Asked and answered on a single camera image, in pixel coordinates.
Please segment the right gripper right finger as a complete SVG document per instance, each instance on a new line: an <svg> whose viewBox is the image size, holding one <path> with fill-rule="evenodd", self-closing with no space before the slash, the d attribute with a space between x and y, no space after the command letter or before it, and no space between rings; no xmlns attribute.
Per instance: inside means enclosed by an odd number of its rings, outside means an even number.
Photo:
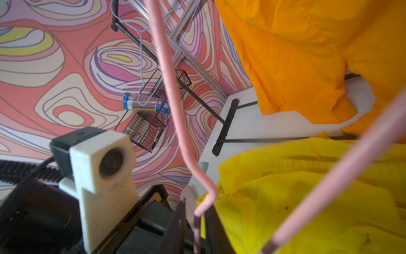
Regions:
<svg viewBox="0 0 406 254"><path fill-rule="evenodd" d="M215 207L205 212L205 234L207 254L235 254Z"/></svg>

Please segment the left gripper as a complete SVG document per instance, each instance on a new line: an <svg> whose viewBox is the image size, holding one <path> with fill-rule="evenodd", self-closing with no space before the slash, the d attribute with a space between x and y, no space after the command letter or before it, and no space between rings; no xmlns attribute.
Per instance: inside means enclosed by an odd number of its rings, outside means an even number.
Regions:
<svg viewBox="0 0 406 254"><path fill-rule="evenodd" d="M157 254L173 214L167 198L162 184L151 187L94 253Z"/></svg>

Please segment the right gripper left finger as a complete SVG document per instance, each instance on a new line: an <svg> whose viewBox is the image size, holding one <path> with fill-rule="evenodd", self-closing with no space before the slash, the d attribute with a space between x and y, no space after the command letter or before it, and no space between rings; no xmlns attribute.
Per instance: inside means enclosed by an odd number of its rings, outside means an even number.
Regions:
<svg viewBox="0 0 406 254"><path fill-rule="evenodd" d="M186 204L181 201L161 238L157 254L183 254L185 247Z"/></svg>

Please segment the yellow shorts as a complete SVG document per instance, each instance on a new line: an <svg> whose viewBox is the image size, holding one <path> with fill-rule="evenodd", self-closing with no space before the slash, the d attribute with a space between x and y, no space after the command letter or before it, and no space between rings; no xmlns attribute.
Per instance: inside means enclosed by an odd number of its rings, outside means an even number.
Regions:
<svg viewBox="0 0 406 254"><path fill-rule="evenodd" d="M321 134L258 147L221 163L215 208L236 253L258 253L352 144ZM395 144L279 253L405 251L406 147Z"/></svg>

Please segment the light blue wire hanger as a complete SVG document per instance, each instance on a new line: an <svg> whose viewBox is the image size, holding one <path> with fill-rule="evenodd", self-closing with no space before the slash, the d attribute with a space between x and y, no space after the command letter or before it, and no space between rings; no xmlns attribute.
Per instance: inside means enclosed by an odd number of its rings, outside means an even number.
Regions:
<svg viewBox="0 0 406 254"><path fill-rule="evenodd" d="M143 2L143 1L128 1L128 2L129 2L136 10L138 10L139 13L145 14L146 17L147 17L147 19L149 19L148 12L147 12L146 7L144 6L144 2ZM183 5L184 5L186 2L187 2L187 1L181 1L181 3L178 3L178 4L176 5L176 7L172 8L171 11L167 12L167 13L163 16L163 18L165 19L166 17L170 16L173 12L175 12L175 11L177 11L177 10L181 10L182 7L183 7ZM196 13L196 11L197 11L199 5L200 5L200 1L197 2L197 7L193 7L193 8L194 8L194 9L193 9L194 13L192 14L191 18L190 18L190 17L189 17L189 18L180 18L180 21L178 22L177 25L181 25L181 21L183 21L183 20L186 20L186 21L187 21L187 20L190 19L191 21L193 21L194 16L195 16L195 13ZM158 58L157 58L157 56L156 56L148 47L144 47L143 44L142 44L142 35L143 35L143 33L148 32L148 31L150 30L150 27L147 27L147 28L144 29L144 30L139 30L139 29L136 29L135 27L131 26L129 23L125 22L124 20L122 20L122 19L118 16L119 1L111 1L111 3L110 3L110 9L111 9L111 13L112 13L112 15L113 15L111 28L112 28L114 31L116 31L116 32L117 32L118 30L120 30L121 32L123 32L123 33L124 33L125 35L127 35L136 45L138 45L139 48L140 48L140 51L141 51L141 53L140 53L140 63L141 63L140 75L141 75L141 82L142 82L142 85L140 86L139 92L138 92L139 95L140 95L141 92L143 91L143 89L144 89L145 86L146 86L146 82L144 81L144 78L142 77L142 76L143 76L143 53L146 53L147 56L149 56L153 61L155 61L155 62L158 64ZM133 31L135 31L135 32L138 34L139 38L137 38L136 36L134 36L134 35L128 30L128 28L131 28ZM177 61L177 60L181 60L181 55L182 55L182 54L183 54L183 55L186 54L186 53L184 53L184 52L183 52L183 53L179 53L180 50L181 50L181 46L182 46L182 43L183 43L183 41L184 41L185 36L186 36L186 35L184 35L184 36L182 37L181 41L177 44L177 46L176 46L176 48L175 48L175 49L176 49L176 52L175 52L175 54L174 54L174 56L173 56L173 58L172 58L172 60L174 60L174 61L175 61L175 60L176 60L176 61ZM150 96L148 97L147 102L149 102L150 98L151 98L151 97L153 96L153 94L156 92L157 88L160 87L161 83L162 83L162 81L159 81L158 86L157 86L156 88L154 88L154 90L152 91L152 95L150 95ZM194 92L191 90L191 88L187 88L186 84L185 84L184 82L182 82L182 81L180 80L180 78L178 78L178 84L179 84L183 89L185 89L185 91L186 91L187 93L189 93L198 103L200 103L202 106L205 105L205 102L204 102L198 95L196 95L196 93L194 93Z"/></svg>

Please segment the orange shorts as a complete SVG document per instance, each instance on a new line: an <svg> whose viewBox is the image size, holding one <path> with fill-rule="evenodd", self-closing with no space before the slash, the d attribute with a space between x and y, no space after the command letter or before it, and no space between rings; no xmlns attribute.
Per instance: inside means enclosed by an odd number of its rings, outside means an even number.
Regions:
<svg viewBox="0 0 406 254"><path fill-rule="evenodd" d="M405 1L217 1L263 115L297 111L340 124L357 110L345 72L371 86L370 112L344 127L362 134L406 84Z"/></svg>

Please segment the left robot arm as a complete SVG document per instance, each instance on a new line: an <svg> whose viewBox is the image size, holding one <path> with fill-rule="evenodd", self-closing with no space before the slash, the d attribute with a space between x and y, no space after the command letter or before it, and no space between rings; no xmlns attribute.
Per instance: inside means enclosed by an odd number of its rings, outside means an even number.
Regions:
<svg viewBox="0 0 406 254"><path fill-rule="evenodd" d="M1 161L1 182L13 185L1 202L1 253L85 253L79 202L61 191L56 168ZM154 254L172 216L162 185L153 186L95 249L97 254Z"/></svg>

